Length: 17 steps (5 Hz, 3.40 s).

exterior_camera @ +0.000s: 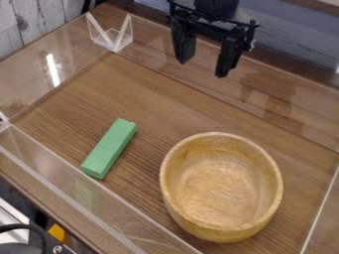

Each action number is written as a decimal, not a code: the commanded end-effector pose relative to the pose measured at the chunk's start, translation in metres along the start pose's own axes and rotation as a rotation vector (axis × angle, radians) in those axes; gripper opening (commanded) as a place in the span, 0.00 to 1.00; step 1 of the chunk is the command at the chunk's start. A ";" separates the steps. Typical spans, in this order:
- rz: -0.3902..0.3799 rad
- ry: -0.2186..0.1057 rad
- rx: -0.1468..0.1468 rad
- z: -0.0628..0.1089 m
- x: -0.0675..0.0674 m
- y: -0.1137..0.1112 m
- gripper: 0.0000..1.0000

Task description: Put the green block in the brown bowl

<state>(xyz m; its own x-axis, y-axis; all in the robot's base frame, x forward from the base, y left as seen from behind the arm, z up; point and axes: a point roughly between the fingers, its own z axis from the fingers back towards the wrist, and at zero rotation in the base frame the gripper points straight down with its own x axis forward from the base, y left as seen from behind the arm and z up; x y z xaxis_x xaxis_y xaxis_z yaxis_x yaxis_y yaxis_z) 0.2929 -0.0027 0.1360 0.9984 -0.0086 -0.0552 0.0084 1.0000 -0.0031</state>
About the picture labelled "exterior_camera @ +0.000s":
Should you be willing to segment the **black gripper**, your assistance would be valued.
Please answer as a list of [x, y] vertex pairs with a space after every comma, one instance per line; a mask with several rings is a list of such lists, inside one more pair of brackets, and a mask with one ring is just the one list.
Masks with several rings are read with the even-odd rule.
[[240, 0], [168, 0], [168, 4], [176, 60], [184, 64], [193, 57], [195, 34], [213, 40], [224, 39], [215, 76], [225, 77], [243, 53], [240, 40], [251, 43], [255, 39], [256, 19], [240, 7]]

